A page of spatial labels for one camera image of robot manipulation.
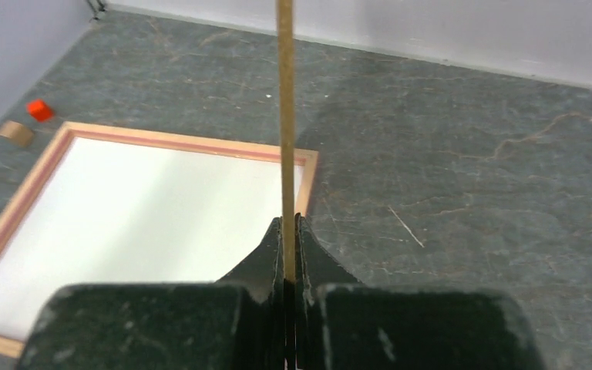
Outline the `pink wooden picture frame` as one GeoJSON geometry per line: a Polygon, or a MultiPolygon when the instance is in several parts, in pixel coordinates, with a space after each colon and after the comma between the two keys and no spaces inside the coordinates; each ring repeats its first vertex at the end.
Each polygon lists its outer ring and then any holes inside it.
{"type": "MultiPolygon", "coordinates": [[[[0,257],[76,138],[281,162],[279,146],[65,121],[0,214],[0,257]]],[[[318,155],[316,150],[294,149],[294,165],[304,167],[294,202],[294,210],[302,215],[308,211],[318,155]]],[[[23,341],[0,335],[0,355],[18,358],[24,345],[23,341]]]]}

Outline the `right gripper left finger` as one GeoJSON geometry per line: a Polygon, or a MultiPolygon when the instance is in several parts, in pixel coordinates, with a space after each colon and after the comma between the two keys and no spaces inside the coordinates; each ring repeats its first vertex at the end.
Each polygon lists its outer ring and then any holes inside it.
{"type": "Polygon", "coordinates": [[[19,369],[283,369],[281,223],[214,283],[71,284],[45,303],[19,369]]]}

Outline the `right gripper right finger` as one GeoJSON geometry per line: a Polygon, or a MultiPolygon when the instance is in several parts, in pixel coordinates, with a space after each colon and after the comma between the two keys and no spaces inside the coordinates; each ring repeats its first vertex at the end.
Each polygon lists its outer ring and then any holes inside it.
{"type": "Polygon", "coordinates": [[[543,369],[502,291],[360,282],[296,216],[295,355],[302,369],[543,369]]]}

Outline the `brown cardboard backing board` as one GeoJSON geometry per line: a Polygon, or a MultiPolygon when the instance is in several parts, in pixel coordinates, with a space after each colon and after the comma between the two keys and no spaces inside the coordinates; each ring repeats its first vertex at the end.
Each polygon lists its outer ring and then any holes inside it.
{"type": "Polygon", "coordinates": [[[282,239],[284,279],[296,282],[294,225],[294,37],[293,2],[279,0],[277,9],[277,50],[279,71],[279,113],[281,147],[282,239]]]}

